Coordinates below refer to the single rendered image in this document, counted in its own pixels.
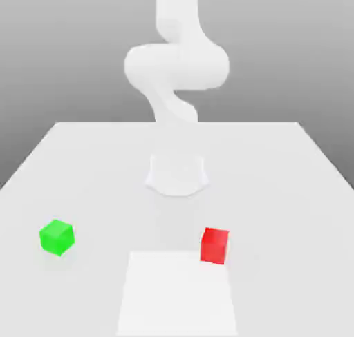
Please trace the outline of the small green cube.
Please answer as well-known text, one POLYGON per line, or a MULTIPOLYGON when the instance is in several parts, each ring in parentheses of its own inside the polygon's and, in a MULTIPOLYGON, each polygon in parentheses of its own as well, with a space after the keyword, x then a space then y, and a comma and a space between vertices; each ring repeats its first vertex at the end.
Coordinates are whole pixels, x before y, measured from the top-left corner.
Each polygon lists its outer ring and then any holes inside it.
POLYGON ((73 226, 53 219, 39 231, 39 239, 44 251, 61 256, 75 243, 73 226))

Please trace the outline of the small red cube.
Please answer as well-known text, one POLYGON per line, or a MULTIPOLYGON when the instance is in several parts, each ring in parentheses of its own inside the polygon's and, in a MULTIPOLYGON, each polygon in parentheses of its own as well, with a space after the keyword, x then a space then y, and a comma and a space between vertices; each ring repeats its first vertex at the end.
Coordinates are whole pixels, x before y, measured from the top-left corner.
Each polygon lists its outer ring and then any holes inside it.
POLYGON ((200 260, 225 264, 229 231, 206 227, 201 238, 200 260))

